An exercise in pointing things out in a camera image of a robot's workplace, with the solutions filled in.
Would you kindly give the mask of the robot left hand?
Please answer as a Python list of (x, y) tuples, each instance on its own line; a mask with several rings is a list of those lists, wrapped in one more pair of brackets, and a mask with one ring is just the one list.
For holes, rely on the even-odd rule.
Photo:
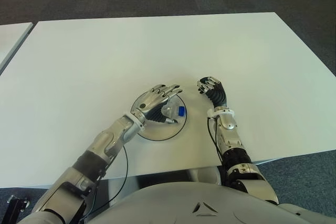
[(171, 119), (162, 113), (162, 108), (176, 95), (182, 92), (178, 84), (166, 86), (158, 84), (140, 97), (138, 104), (131, 109), (138, 120), (144, 123), (146, 120), (158, 123), (175, 124), (177, 120)]

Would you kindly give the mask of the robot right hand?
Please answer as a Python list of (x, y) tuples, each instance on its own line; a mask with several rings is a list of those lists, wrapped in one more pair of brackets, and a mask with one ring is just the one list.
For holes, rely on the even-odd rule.
[(197, 82), (198, 91), (212, 102), (213, 107), (226, 106), (226, 93), (222, 83), (214, 77), (203, 77)]

